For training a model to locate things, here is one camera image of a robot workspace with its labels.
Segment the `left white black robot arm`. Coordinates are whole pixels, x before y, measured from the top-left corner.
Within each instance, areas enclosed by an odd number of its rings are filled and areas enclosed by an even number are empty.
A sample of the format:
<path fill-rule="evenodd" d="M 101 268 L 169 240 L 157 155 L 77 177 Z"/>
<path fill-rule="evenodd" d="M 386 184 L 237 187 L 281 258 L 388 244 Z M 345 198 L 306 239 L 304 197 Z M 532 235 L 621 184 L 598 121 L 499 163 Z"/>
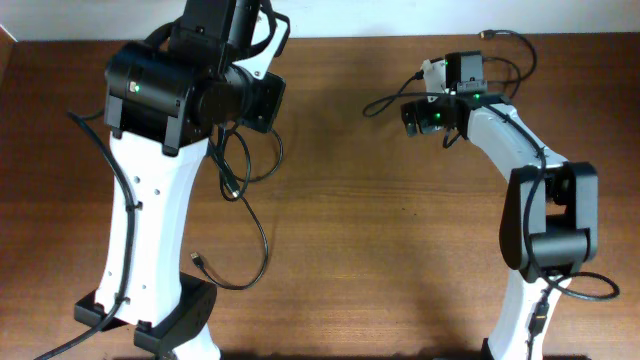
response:
<path fill-rule="evenodd" d="M 99 286 L 75 306 L 90 333 L 133 325 L 157 358 L 217 359 L 208 328 L 218 285 L 180 269 L 189 201 L 211 159 L 228 201 L 253 180 L 225 160 L 240 127 L 271 133 L 285 81 L 270 72 L 290 21 L 267 1 L 190 1 L 178 19 L 124 45 L 105 70 L 100 144 L 114 201 Z"/>

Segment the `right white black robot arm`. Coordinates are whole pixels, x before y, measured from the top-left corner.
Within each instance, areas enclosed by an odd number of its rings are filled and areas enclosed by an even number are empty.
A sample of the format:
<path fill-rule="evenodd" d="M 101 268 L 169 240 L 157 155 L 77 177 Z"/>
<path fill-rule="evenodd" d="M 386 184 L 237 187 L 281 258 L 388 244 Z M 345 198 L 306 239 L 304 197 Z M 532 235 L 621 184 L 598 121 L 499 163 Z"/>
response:
<path fill-rule="evenodd" d="M 478 51 L 424 61 L 414 77 L 425 89 L 402 106 L 402 121 L 411 136 L 444 131 L 446 148 L 469 141 L 507 181 L 499 246 L 510 272 L 481 356 L 540 359 L 560 298 L 599 298 L 569 287 L 575 278 L 598 277 L 582 269 L 598 249 L 598 175 L 590 163 L 548 148 L 509 97 L 489 92 L 484 63 Z"/>

